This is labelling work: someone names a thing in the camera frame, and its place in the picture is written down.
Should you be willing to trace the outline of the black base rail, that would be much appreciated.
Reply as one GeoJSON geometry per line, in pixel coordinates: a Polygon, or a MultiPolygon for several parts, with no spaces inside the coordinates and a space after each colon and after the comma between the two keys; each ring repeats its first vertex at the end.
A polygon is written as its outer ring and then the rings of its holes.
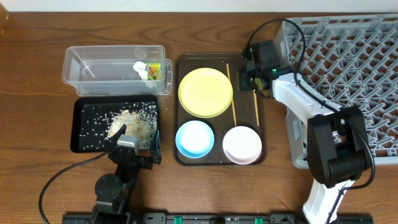
{"type": "Polygon", "coordinates": [[[293,213],[261,215],[167,215],[143,213],[140,215],[64,214],[62,224],[90,223],[141,223],[141,224],[297,224],[304,223],[300,215],[293,213]]]}

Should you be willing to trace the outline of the dark brown serving tray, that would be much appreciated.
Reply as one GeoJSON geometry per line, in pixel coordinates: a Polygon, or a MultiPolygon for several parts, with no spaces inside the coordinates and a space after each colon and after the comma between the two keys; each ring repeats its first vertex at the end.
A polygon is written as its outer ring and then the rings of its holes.
{"type": "MultiPolygon", "coordinates": [[[[176,61],[176,87],[179,87],[183,77],[194,69],[208,67],[223,72],[227,76],[226,64],[229,64],[231,81],[233,86],[233,98],[236,110],[237,125],[247,126],[255,130],[262,141],[260,157],[253,162],[254,165],[262,163],[267,157],[267,138],[265,118],[263,115],[263,101],[257,97],[259,126],[256,123],[254,99],[252,91],[238,90],[238,71],[246,67],[246,61],[239,53],[190,53],[181,55],[176,61]]],[[[229,107],[221,115],[214,118],[201,118],[200,121],[208,124],[215,135],[215,143],[212,150],[204,157],[191,159],[182,155],[174,148],[175,160],[183,166],[233,166],[223,152],[222,142],[224,135],[234,127],[232,107],[229,107]]]]}

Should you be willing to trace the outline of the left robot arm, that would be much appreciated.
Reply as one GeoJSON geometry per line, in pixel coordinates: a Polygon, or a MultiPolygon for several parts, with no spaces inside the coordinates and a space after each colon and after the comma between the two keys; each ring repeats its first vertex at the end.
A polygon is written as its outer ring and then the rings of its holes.
{"type": "Polygon", "coordinates": [[[133,224],[140,223],[137,212],[130,211],[133,190],[139,171],[151,170],[162,160],[159,144],[159,130],[155,130],[149,152],[150,156],[137,154],[139,140],[126,134],[123,125],[104,144],[104,152],[116,165],[116,171],[101,176],[95,184],[96,205],[93,208],[92,224],[133,224]]]}

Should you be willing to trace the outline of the grey dishwasher rack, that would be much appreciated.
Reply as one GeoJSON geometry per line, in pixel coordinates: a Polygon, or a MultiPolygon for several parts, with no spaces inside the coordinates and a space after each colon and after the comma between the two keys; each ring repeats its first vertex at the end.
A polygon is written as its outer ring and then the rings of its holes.
{"type": "Polygon", "coordinates": [[[364,114],[376,165],[397,164],[397,15],[296,17],[274,39],[282,66],[296,66],[328,100],[364,114]]]}

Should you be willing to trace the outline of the white tissue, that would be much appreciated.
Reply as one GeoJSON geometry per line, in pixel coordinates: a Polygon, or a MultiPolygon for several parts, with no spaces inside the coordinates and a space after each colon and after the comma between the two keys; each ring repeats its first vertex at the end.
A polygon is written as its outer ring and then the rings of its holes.
{"type": "Polygon", "coordinates": [[[133,65],[133,69],[139,74],[142,80],[148,80],[148,71],[146,63],[138,61],[133,65]]]}

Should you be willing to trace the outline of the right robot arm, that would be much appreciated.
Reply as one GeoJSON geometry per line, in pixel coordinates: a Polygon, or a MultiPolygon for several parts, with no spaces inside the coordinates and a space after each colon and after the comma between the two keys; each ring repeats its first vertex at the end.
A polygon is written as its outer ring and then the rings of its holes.
{"type": "Polygon", "coordinates": [[[337,222],[345,193],[367,187],[375,176],[363,113],[356,106],[329,105],[297,71],[280,69],[270,40],[247,44],[241,53],[247,65],[239,71],[239,89],[269,91],[306,128],[307,162],[314,181],[300,221],[337,222]]]}

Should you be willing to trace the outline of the yellow plate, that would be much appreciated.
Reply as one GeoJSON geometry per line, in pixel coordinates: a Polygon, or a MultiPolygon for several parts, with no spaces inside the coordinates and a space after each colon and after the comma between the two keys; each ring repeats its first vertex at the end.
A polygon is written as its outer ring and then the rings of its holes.
{"type": "Polygon", "coordinates": [[[187,73],[178,87],[182,107],[199,118],[212,118],[226,111],[231,104],[228,77],[214,68],[198,68],[187,73]]]}

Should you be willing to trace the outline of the green snack wrapper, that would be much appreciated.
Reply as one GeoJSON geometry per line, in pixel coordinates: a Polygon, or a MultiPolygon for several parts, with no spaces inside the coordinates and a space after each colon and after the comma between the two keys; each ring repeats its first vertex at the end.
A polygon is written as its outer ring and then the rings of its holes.
{"type": "Polygon", "coordinates": [[[162,78],[161,63],[146,63],[149,80],[160,80],[162,78]]]}

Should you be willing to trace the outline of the clear plastic waste bin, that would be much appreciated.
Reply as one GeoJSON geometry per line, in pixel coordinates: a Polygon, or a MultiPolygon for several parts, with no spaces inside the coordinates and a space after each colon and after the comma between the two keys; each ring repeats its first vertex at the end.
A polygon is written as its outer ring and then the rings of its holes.
{"type": "Polygon", "coordinates": [[[161,45],[92,45],[67,48],[62,81],[79,96],[169,95],[172,61],[161,45]],[[160,80],[142,80],[133,69],[138,62],[161,63],[160,80]]]}

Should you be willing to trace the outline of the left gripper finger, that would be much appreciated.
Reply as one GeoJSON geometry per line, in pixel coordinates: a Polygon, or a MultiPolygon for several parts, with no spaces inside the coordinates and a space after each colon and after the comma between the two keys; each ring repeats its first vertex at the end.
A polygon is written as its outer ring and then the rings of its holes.
{"type": "Polygon", "coordinates": [[[107,145],[107,144],[116,145],[118,139],[119,139],[123,134],[126,133],[126,128],[127,128],[127,126],[126,126],[125,124],[122,125],[121,128],[120,128],[116,133],[114,133],[111,137],[109,137],[109,138],[104,142],[104,145],[107,145]]]}
{"type": "Polygon", "coordinates": [[[152,159],[160,159],[161,151],[160,151],[160,131],[157,130],[155,132],[155,136],[152,140],[150,147],[150,156],[152,159]]]}

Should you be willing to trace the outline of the light blue bowl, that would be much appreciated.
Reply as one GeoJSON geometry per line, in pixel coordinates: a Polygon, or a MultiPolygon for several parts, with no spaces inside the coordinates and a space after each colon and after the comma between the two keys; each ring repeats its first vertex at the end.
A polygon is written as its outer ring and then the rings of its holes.
{"type": "Polygon", "coordinates": [[[208,124],[199,120],[188,121],[178,128],[175,144],[185,157],[198,159],[207,155],[213,148],[215,135],[208,124]]]}

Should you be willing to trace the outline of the rice and food scraps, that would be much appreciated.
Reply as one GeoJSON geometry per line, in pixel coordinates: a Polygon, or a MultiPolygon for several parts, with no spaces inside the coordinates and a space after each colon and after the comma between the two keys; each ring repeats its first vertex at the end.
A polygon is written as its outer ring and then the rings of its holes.
{"type": "Polygon", "coordinates": [[[83,152],[101,151],[104,142],[126,125],[126,135],[139,139],[139,149],[148,149],[157,131],[157,104],[110,103],[85,105],[82,109],[78,148],[83,152]]]}

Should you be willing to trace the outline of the black waste tray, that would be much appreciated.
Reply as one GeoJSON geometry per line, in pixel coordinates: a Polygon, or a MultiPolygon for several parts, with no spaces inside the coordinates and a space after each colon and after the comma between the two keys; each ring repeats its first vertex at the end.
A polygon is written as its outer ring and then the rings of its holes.
{"type": "Polygon", "coordinates": [[[126,134],[139,139],[139,149],[149,149],[156,140],[158,114],[154,95],[80,98],[74,105],[70,150],[101,152],[124,124],[126,134]]]}

